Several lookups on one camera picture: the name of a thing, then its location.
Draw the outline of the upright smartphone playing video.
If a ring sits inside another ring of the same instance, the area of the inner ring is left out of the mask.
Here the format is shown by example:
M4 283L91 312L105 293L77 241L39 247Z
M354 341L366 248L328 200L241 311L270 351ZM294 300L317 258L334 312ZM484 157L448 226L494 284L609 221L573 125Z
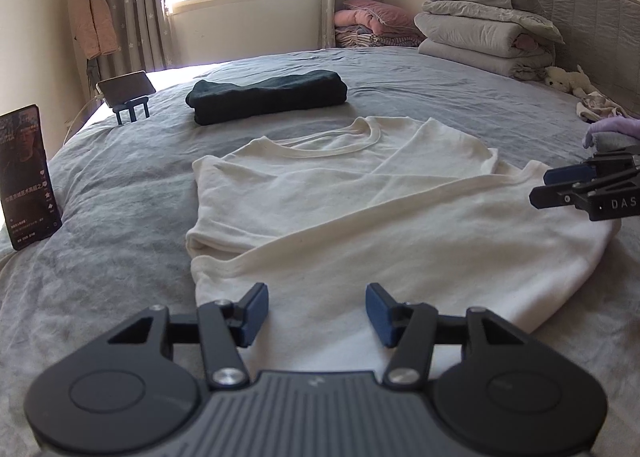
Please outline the upright smartphone playing video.
M51 237L62 226L36 105L1 117L1 206L16 251Z

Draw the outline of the landscape phone on stand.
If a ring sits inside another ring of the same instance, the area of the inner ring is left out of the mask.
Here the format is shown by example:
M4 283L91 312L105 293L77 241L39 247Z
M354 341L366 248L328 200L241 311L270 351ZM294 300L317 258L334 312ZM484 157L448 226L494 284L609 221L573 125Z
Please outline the landscape phone on stand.
M154 85L145 71L135 71L114 78L101 80L96 84L104 102L110 107L125 104L142 96L156 92Z

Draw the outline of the grey bed sheet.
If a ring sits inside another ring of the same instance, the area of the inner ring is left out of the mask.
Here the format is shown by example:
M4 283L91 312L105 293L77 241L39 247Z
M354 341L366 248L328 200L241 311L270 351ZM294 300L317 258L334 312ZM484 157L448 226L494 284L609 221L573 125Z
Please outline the grey bed sheet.
M348 105L198 126L186 93L207 81L251 84L326 69L348 85ZM175 87L156 93L151 118L117 126L96 120L51 160L63 225L51 238L15 252L1 234L1 456L33 456L38 445L23 411L32 380L127 317L153 304L192 312L195 286L184 236L196 221L191 164L224 156L251 139L285 139L341 128L357 116L411 117L478 137L519 168L529 160L556 166L586 157L585 125L574 98L424 56L415 50L318 50L161 72ZM329 347L307 342L291 362L258 362L274 349L269 327L247 352L259 369L382 371L382 349L363 312L364 286L382 276L349 278L347 333L337 300L311 319L310 333L336 329ZM610 402L596 456L639 456L639 217L629 217L589 281L536 332L540 341L593 373Z

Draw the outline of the pink pillow pile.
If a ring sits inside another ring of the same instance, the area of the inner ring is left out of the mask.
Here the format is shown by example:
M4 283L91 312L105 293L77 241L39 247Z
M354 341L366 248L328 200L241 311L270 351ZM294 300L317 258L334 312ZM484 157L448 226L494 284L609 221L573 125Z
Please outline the pink pillow pile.
M348 0L334 13L339 47L418 47L425 35L414 15L398 6L372 0Z

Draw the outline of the hanging pink jacket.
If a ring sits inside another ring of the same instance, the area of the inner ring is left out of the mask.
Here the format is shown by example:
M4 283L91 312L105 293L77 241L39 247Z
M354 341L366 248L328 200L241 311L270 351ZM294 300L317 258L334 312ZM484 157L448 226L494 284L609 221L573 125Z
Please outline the hanging pink jacket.
M87 60L118 51L111 9L106 0L72 0L70 23L74 39Z

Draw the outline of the small white folded garment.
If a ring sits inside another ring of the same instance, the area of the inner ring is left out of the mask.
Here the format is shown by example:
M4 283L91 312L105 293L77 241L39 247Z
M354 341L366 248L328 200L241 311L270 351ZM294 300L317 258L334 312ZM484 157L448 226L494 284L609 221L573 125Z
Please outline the small white folded garment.
M587 123L616 117L631 118L631 115L621 105L597 91L587 94L578 102L576 114L580 120Z

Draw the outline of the white plush toy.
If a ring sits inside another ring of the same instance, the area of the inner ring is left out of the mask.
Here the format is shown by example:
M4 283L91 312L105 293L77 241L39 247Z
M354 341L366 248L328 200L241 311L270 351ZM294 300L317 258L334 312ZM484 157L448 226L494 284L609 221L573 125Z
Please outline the white plush toy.
M584 98L597 91L581 66L577 66L577 71L565 71L555 66L547 67L544 69L544 84L578 98Z

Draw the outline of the purple folded garment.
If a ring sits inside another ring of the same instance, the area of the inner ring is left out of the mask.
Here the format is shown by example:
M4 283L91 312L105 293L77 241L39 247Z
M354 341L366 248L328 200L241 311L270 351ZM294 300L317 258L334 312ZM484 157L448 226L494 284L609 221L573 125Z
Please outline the purple folded garment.
M588 126L585 136L582 139L582 146L585 148L592 147L596 143L594 139L596 135L602 133L620 134L639 142L639 120L614 117L594 122Z

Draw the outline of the grey folded clothes pile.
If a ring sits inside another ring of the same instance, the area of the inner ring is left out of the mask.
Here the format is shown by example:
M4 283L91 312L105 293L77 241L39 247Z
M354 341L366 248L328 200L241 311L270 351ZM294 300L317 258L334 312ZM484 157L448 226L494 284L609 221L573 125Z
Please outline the grey folded clothes pile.
M597 152L610 152L639 145L638 138L617 132L594 133L591 141L591 148Z

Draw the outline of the grey quilted headboard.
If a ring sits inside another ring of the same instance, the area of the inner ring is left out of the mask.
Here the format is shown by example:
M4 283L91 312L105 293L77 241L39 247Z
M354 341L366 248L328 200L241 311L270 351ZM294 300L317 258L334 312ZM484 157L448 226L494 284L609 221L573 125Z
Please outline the grey quilted headboard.
M592 84L639 114L640 7L637 0L538 0L561 31L556 64L582 66Z

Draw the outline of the white Winnie sweatshirt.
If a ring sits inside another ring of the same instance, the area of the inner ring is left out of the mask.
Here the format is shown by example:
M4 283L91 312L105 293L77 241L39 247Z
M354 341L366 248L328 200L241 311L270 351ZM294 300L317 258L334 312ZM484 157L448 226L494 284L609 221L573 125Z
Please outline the white Winnie sweatshirt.
M256 138L192 169L196 301L269 289L251 370L381 371L388 356L364 310L372 283L444 314L487 307L534 331L585 284L620 228L534 208L543 163L515 168L433 119L367 117Z

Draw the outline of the left grey star curtain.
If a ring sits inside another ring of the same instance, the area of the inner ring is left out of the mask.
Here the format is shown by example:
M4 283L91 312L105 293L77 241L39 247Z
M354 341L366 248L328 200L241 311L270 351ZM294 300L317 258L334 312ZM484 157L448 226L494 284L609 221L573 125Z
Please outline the left grey star curtain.
M114 53L98 59L103 79L175 66L176 54L165 0L105 0L116 34Z

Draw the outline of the folded grey quilt stack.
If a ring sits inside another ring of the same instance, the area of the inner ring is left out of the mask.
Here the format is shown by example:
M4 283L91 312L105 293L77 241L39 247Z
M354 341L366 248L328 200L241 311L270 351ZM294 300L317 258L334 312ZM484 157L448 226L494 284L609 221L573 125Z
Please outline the folded grey quilt stack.
M530 81L564 43L538 0L425 0L414 17L422 55Z

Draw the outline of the blue phone stand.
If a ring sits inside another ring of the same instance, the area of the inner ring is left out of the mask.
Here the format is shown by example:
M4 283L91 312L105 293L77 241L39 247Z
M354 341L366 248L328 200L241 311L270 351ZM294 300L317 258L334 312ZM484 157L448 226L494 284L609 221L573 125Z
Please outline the blue phone stand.
M112 108L112 111L116 117L116 122L119 126L124 124L124 120L122 120L122 113L127 111L129 116L129 121L131 123L138 121L137 108L142 107L144 117L150 117L149 110L149 97L148 96L140 96L137 98L126 100L126 102L122 102L121 104L115 105Z

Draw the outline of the folded black garment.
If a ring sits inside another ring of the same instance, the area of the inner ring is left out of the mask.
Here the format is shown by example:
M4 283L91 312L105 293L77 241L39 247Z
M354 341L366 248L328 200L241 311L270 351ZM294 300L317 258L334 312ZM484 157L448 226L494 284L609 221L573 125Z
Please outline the folded black garment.
M201 80L186 94L198 125L345 104L348 87L333 71L275 76L250 85Z

